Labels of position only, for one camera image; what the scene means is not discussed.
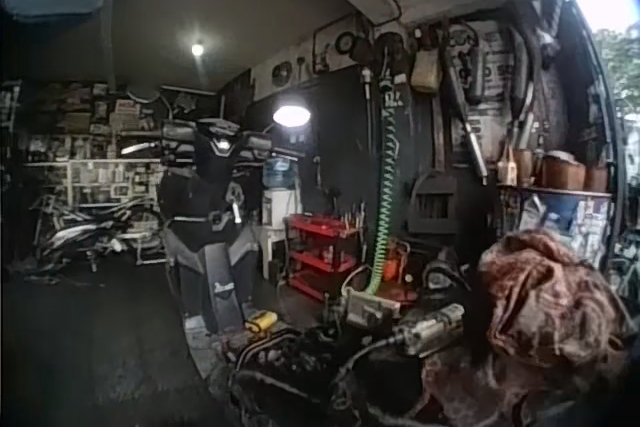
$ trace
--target red tool cart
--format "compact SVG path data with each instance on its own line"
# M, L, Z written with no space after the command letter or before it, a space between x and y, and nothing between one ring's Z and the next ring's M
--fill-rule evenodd
M338 295L356 265L359 229L322 215L292 215L288 223L303 245L290 254L294 271L289 285L319 301L325 293Z

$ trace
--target coiled hose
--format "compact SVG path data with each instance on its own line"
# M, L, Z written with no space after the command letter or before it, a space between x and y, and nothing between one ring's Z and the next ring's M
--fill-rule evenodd
M384 129L382 149L382 169L380 185L380 203L378 207L378 225L376 229L376 243L373 254L373 271L367 285L366 292L375 294L380 287L384 264L387 259L387 247L391 230L391 214L393 196L396 183L396 159L400 144L396 139L396 119L392 104L394 91L384 96L382 107L382 124Z

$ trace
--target tree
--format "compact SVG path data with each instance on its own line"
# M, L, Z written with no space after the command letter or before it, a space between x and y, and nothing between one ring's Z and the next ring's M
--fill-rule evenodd
M594 40L609 71L614 98L624 100L627 113L640 113L640 22L625 32L598 30Z

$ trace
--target concrete floor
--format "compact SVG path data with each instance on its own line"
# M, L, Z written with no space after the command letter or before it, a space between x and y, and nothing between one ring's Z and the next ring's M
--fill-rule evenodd
M162 267L66 275L2 285L3 426L233 425L188 355ZM280 295L295 324L314 322L319 304ZM280 310L264 282L256 303Z

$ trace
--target ceiling light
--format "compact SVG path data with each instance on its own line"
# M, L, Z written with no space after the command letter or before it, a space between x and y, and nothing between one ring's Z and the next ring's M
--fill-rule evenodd
M193 44L191 46L191 53L194 57L200 57L204 54L204 46L202 44Z
M273 114L273 121L284 127L302 127L311 119L311 112L301 105L283 105Z

